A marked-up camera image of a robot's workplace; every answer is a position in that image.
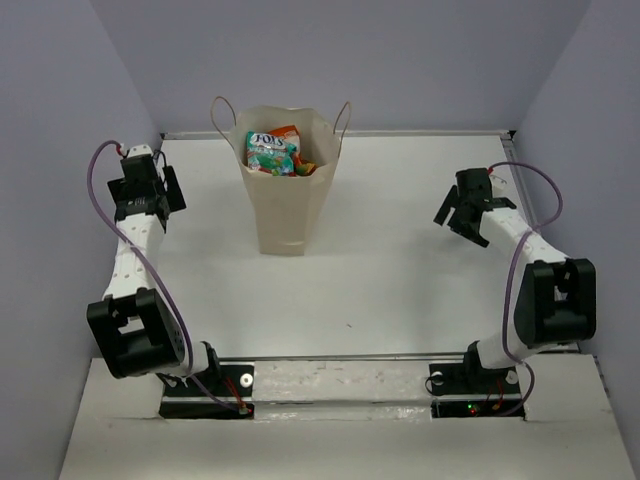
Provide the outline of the orange candy bag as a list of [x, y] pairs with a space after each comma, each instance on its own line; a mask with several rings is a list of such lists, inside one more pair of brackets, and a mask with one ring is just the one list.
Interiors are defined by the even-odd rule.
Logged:
[[299, 131], [295, 125], [287, 125], [273, 130], [272, 133], [278, 137], [282, 137], [287, 143], [295, 147], [292, 154], [294, 163], [294, 171], [297, 176], [310, 176], [317, 169], [317, 165], [313, 162], [305, 160], [301, 155], [301, 138]]

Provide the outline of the cream paper bag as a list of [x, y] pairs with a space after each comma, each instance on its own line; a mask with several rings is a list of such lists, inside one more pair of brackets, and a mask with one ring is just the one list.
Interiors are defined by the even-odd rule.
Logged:
[[[352, 106], [345, 102], [333, 121], [312, 108], [255, 106], [231, 113], [228, 131], [218, 125], [214, 98], [211, 123], [231, 147], [254, 211], [259, 251], [267, 255], [299, 256], [305, 253], [340, 161]], [[307, 176], [275, 176], [249, 167], [247, 139], [251, 132], [267, 133], [294, 126], [300, 135], [301, 157], [316, 165]]]

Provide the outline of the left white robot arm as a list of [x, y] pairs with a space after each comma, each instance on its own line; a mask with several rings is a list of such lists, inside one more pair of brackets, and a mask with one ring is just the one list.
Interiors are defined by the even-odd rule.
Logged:
[[186, 378], [209, 395], [221, 383], [217, 354], [191, 339], [156, 269], [169, 217], [186, 207], [175, 170], [147, 145], [120, 163], [121, 177], [107, 184], [115, 213], [105, 219], [118, 238], [114, 268], [102, 299], [87, 307], [89, 327], [114, 377]]

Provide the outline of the teal Fox's candy bag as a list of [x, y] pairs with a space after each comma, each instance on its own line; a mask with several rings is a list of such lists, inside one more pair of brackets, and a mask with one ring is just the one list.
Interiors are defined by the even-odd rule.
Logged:
[[272, 176], [294, 176], [297, 147], [281, 136], [249, 131], [246, 137], [247, 167]]

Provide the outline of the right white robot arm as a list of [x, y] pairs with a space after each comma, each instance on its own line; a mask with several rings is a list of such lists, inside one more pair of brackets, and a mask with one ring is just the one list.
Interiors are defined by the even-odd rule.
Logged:
[[458, 373], [470, 391], [482, 392], [519, 362], [546, 349], [591, 339], [597, 328], [596, 269], [549, 244], [516, 204], [494, 193], [492, 171], [456, 174], [434, 218], [509, 260], [498, 332], [471, 343]]

